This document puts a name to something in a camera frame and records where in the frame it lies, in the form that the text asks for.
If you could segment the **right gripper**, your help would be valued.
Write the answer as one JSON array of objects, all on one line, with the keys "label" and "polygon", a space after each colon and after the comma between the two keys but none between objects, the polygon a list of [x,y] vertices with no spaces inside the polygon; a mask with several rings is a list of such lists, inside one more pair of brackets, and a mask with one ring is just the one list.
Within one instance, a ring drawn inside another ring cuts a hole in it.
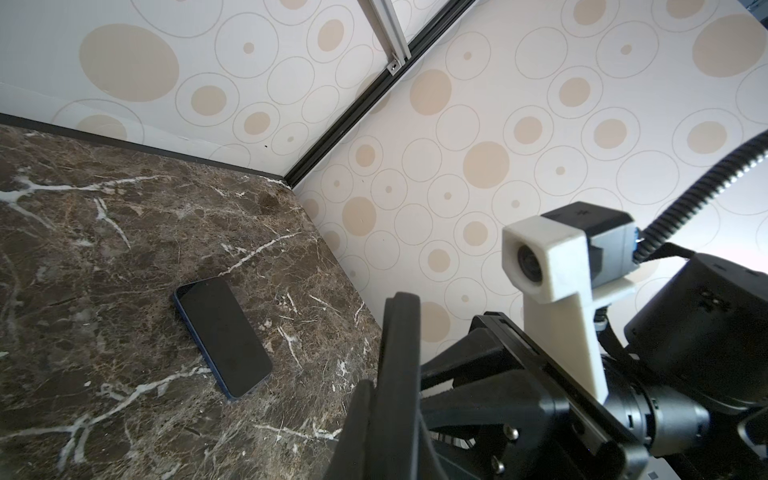
[{"label": "right gripper", "polygon": [[642,440],[578,386],[501,312],[421,367],[421,401],[448,479],[638,479]]}]

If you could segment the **black phone case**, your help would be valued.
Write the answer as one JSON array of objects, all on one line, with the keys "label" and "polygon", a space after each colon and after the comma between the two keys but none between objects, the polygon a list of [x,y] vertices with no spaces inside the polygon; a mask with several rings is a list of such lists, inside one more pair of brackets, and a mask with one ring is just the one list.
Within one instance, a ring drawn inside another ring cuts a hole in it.
[{"label": "black phone case", "polygon": [[326,479],[445,479],[420,412],[420,299],[386,300],[377,378],[355,386]]}]

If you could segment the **blue phone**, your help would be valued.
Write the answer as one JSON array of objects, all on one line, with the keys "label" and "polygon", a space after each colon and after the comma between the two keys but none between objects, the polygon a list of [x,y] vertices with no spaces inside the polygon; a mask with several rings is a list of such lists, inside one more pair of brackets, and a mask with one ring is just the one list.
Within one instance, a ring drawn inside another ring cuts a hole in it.
[{"label": "blue phone", "polygon": [[272,373],[273,363],[225,279],[179,286],[172,299],[228,399],[248,395]]}]

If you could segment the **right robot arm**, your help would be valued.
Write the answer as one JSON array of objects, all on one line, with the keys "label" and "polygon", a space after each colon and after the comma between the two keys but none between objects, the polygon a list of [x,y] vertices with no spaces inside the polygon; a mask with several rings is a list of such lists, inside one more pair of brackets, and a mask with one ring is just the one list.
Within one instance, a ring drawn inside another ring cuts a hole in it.
[{"label": "right robot arm", "polygon": [[767,276],[672,240],[767,156],[758,134],[713,165],[641,233],[636,264],[683,267],[618,338],[592,320],[608,395],[501,313],[425,364],[420,447],[431,472],[467,479],[637,479],[663,459],[683,479],[767,475]]}]

